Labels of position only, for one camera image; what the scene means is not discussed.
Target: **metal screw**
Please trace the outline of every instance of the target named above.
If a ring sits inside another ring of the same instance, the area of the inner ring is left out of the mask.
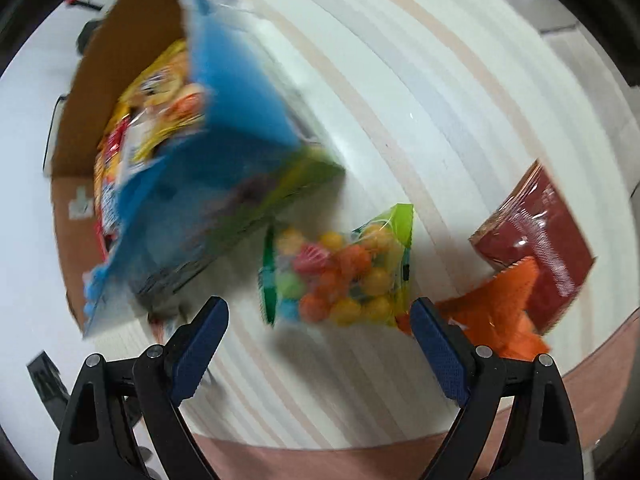
[[[146,356],[155,359],[162,355],[162,345],[153,345],[146,349]]]
[[[538,361],[540,361],[540,364],[543,366],[551,366],[554,363],[554,360],[548,354],[540,354]]]
[[[93,368],[100,362],[100,354],[91,354],[85,361],[86,365]]]
[[[494,353],[488,346],[480,345],[476,346],[476,354],[478,354],[483,359],[488,359]]]

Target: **cardboard box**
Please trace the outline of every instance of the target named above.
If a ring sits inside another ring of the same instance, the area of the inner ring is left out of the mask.
[[[181,19],[177,0],[118,0],[90,42],[62,112],[50,157],[51,199],[69,309],[81,326],[86,321],[82,276],[102,263],[96,219],[91,216],[98,142],[122,92],[171,43],[184,37]],[[301,152],[279,173],[282,184],[269,195],[268,203],[250,214],[244,211],[232,222],[224,222],[224,231],[210,234],[209,245],[218,247],[217,252],[160,269],[157,279],[152,276],[147,280],[145,290],[133,292],[140,294],[141,304],[151,308],[155,298],[172,294],[200,272],[218,255],[220,247],[228,248],[259,225],[265,215],[341,172],[325,154]],[[118,318],[113,312],[103,317]]]

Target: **red snack package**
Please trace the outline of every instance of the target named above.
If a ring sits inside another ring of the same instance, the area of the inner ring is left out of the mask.
[[[594,262],[562,196],[538,161],[469,241],[497,268],[535,257],[540,275],[526,310],[539,333],[558,322]]]

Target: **striped table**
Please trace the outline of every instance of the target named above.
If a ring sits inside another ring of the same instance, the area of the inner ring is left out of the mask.
[[[597,258],[545,337],[561,372],[630,317],[639,300],[636,234],[612,149],[574,76],[504,1],[244,1],[263,17],[256,35],[348,170],[286,218],[310,234],[350,231],[397,202],[413,203],[414,295],[442,300],[491,274],[467,239],[538,158]],[[231,311],[210,379],[183,404],[203,450],[229,478],[265,469],[273,479],[410,478],[456,407],[416,343],[399,332],[264,326],[263,235],[181,292],[194,306],[217,294]],[[637,333],[629,323],[627,339]],[[148,337],[133,322],[98,349],[108,358],[131,356]],[[326,451],[376,446],[383,447],[368,454]]]

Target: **orange package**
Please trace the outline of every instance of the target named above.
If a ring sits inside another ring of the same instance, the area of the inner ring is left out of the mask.
[[[436,307],[473,345],[487,345],[500,357],[532,361],[549,350],[525,313],[538,275],[535,258],[528,256],[475,290]]]

